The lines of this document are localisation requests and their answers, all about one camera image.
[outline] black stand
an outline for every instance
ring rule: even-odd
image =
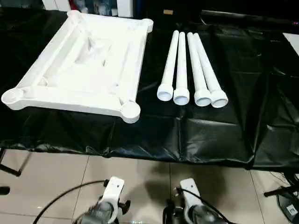
[[[290,186],[290,187],[286,187],[286,188],[279,188],[276,190],[265,192],[263,195],[265,197],[270,197],[273,195],[280,195],[283,193],[293,193],[294,191],[299,191],[299,186]]]
[[[1,164],[3,157],[5,155],[5,151],[6,151],[6,149],[0,148],[0,170],[4,171],[6,173],[12,174],[14,176],[20,176],[21,171],[11,169],[11,168]],[[8,187],[8,186],[0,187],[0,195],[7,195],[7,194],[9,194],[9,191],[10,191],[10,187]]]

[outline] black plastic sheet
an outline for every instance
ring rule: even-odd
[[[65,19],[57,11],[0,9],[0,95],[17,85]],[[157,99],[175,28],[199,33],[227,106],[195,105],[188,48],[190,103]],[[156,23],[142,64],[139,121],[34,107],[13,111],[1,103],[0,147],[297,172],[298,68],[299,56],[281,32]]]

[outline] tile floor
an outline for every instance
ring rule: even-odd
[[[174,198],[179,181],[192,177],[206,200],[231,221],[240,224],[287,224],[275,197],[264,191],[284,185],[279,174],[238,168],[195,166],[70,154],[8,150],[2,164],[22,168],[14,177],[0,171],[0,185],[11,192],[0,196],[0,223],[31,224],[40,210],[59,193],[82,182],[117,176],[125,180],[121,201],[131,200],[122,223],[161,224],[166,199]],[[103,192],[100,184],[78,189],[55,203],[40,224],[71,224]]]

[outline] black cable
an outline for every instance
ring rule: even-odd
[[[209,202],[207,202],[205,199],[203,199],[201,196],[198,196],[196,194],[194,194],[193,192],[189,191],[189,190],[186,190],[186,189],[178,189],[179,191],[185,191],[191,195],[193,195],[194,197],[198,198],[199,200],[201,200],[204,204],[206,204],[208,207],[210,207],[211,209],[213,209],[219,216],[221,216],[221,218],[223,218],[223,220],[225,222],[227,222],[228,224],[236,224],[236,223],[233,223],[231,221],[229,221],[218,209],[216,209],[214,206],[212,206]]]
[[[60,199],[61,197],[65,196],[66,194],[72,192],[73,190],[76,190],[78,188],[81,188],[81,187],[84,187],[86,185],[90,185],[90,184],[94,184],[94,183],[104,183],[106,181],[109,181],[109,180],[99,180],[99,181],[91,181],[91,182],[87,182],[87,183],[83,183],[83,184],[80,184],[76,187],[73,187],[65,192],[63,192],[62,194],[58,195],[56,198],[54,198],[49,204],[47,204],[44,209],[37,215],[37,217],[35,218],[33,224],[37,224],[38,220],[42,217],[43,213],[53,204],[55,203],[58,199]]]

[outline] pipe end cap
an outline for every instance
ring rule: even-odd
[[[173,96],[173,87],[169,84],[161,84],[157,91],[157,97],[161,101],[169,101]]]
[[[197,90],[194,100],[197,106],[208,106],[211,103],[211,93],[209,90]]]
[[[173,92],[173,101],[176,105],[186,105],[190,100],[190,93],[187,88],[177,88]]]
[[[228,104],[228,97],[223,90],[214,90],[211,92],[211,100],[211,104],[215,108],[221,108]]]

